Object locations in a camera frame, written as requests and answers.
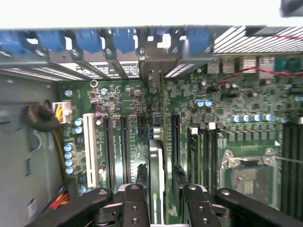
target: blue capacitor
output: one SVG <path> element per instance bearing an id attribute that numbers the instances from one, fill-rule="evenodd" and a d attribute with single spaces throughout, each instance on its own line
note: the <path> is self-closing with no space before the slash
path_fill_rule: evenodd
<path id="1" fill-rule="evenodd" d="M 75 128 L 75 133 L 76 133 L 76 134 L 80 134 L 80 133 L 82 133 L 82 131 L 83 131 L 83 129 L 82 129 L 81 126 L 77 126 L 77 127 Z"/>
<path id="2" fill-rule="evenodd" d="M 65 169 L 66 174 L 72 174 L 73 171 L 74 171 L 74 169 L 73 169 L 72 167 L 67 167 L 67 168 Z"/>
<path id="3" fill-rule="evenodd" d="M 71 159 L 71 157 L 72 157 L 72 153 L 69 151 L 69 152 L 66 152 L 65 154 L 64 154 L 64 158 L 65 159 Z"/>
<path id="4" fill-rule="evenodd" d="M 240 122 L 240 121 L 241 121 L 241 117 L 240 117 L 239 115 L 233 115 L 233 116 L 232 116 L 232 120 L 233 120 L 234 122 Z"/>
<path id="5" fill-rule="evenodd" d="M 205 105 L 206 105 L 207 107 L 211 107 L 212 104 L 213 104 L 213 102 L 212 102 L 210 99 L 205 100 Z"/>
<path id="6" fill-rule="evenodd" d="M 204 106 L 204 101 L 202 99 L 198 99 L 198 100 L 196 100 L 196 104 L 197 104 L 197 106 L 202 107 L 202 106 Z"/>
<path id="7" fill-rule="evenodd" d="M 242 119 L 243 119 L 244 122 L 250 122 L 251 121 L 251 117 L 247 114 L 243 115 Z"/>
<path id="8" fill-rule="evenodd" d="M 83 119 L 82 118 L 78 118 L 78 119 L 75 120 L 74 123 L 75 123 L 76 126 L 81 126 L 82 123 L 83 123 Z"/>
<path id="9" fill-rule="evenodd" d="M 71 149 L 72 149 L 72 144 L 71 143 L 65 144 L 65 146 L 63 148 L 63 150 L 65 152 L 71 151 Z"/>
<path id="10" fill-rule="evenodd" d="M 82 185 L 82 186 L 79 188 L 79 194 L 84 194 L 85 192 L 86 192 L 86 187 Z"/>
<path id="11" fill-rule="evenodd" d="M 253 114 L 251 116 L 252 120 L 255 121 L 255 122 L 260 122 L 262 120 L 262 117 L 260 114 Z"/>
<path id="12" fill-rule="evenodd" d="M 67 160 L 65 161 L 65 165 L 66 165 L 67 167 L 72 166 L 72 160 L 71 160 L 71 159 L 67 159 Z"/>

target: ram slot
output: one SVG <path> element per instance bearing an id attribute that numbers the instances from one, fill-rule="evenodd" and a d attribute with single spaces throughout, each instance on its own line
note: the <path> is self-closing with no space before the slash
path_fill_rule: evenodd
<path id="1" fill-rule="evenodd" d="M 291 146 L 291 128 L 290 124 L 283 125 L 283 158 L 290 158 L 290 146 Z M 285 214 L 289 213 L 289 170 L 290 162 L 282 162 L 282 193 L 281 193 L 281 211 Z"/>
<path id="2" fill-rule="evenodd" d="M 292 160 L 298 159 L 298 142 L 299 142 L 299 126 L 298 125 L 292 125 L 291 126 L 291 147 L 290 147 L 290 158 Z M 298 174 L 297 174 L 297 163 L 296 162 L 290 162 L 290 172 L 288 173 L 290 175 L 290 198 L 289 198 L 289 206 L 290 211 L 289 215 L 294 217 L 296 216 L 296 204 L 297 204 L 297 180 L 298 180 Z"/>
<path id="3" fill-rule="evenodd" d="M 97 143 L 94 114 L 86 113 L 83 115 L 84 145 L 86 159 L 86 173 L 88 187 L 98 185 L 98 159 Z"/>
<path id="4" fill-rule="evenodd" d="M 129 123 L 128 117 L 120 117 L 121 130 L 121 150 L 123 163 L 123 181 L 124 183 L 131 182 L 131 163 L 129 152 Z"/>
<path id="5" fill-rule="evenodd" d="M 208 184 L 209 184 L 209 179 L 208 179 L 208 155 L 209 155 L 209 150 L 208 150 L 208 131 L 207 130 L 201 130 L 201 152 L 203 155 L 203 186 L 208 190 Z"/>
<path id="6" fill-rule="evenodd" d="M 217 190 L 217 162 L 218 162 L 218 134 L 216 131 L 210 132 L 212 135 L 212 139 L 210 142 L 211 151 L 212 151 L 212 168 L 211 168 L 211 179 L 212 179 L 212 191 L 210 191 L 211 194 L 214 194 Z"/>
<path id="7" fill-rule="evenodd" d="M 171 160 L 172 165 L 180 163 L 180 116 L 171 116 Z"/>
<path id="8" fill-rule="evenodd" d="M 137 117 L 137 126 L 138 126 L 138 137 L 145 136 L 145 117 L 138 116 Z"/>
<path id="9" fill-rule="evenodd" d="M 104 124 L 104 153 L 107 168 L 107 185 L 111 190 L 115 190 L 116 179 L 115 179 L 115 157 L 113 149 L 113 125 L 110 118 L 105 118 L 103 121 Z"/>
<path id="10" fill-rule="evenodd" d="M 303 161 L 303 125 L 299 126 L 299 149 L 298 149 L 298 161 Z M 297 197 L 297 219 L 303 220 L 303 164 L 298 164 L 298 197 Z"/>

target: cable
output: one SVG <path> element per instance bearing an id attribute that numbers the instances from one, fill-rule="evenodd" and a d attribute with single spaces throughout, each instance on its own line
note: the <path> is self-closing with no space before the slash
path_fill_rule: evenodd
<path id="1" fill-rule="evenodd" d="M 266 69 L 260 69 L 260 68 L 257 68 L 257 67 L 250 67 L 250 68 L 245 68 L 239 72 L 235 72 L 233 74 L 231 74 L 229 77 L 221 80 L 215 87 L 214 89 L 217 90 L 219 89 L 220 85 L 227 82 L 228 80 L 230 80 L 231 78 L 235 77 L 235 76 L 238 76 L 240 75 L 241 73 L 243 73 L 244 71 L 248 71 L 248 70 L 256 70 L 256 71 L 262 71 L 262 72 L 267 72 L 267 73 L 270 73 L 270 74 L 274 74 L 274 75 L 283 75 L 283 76 L 300 76 L 300 75 L 303 75 L 303 72 L 298 72 L 298 73 L 290 73 L 290 72 L 274 72 L 274 71 L 271 71 L 271 70 L 266 70 Z"/>

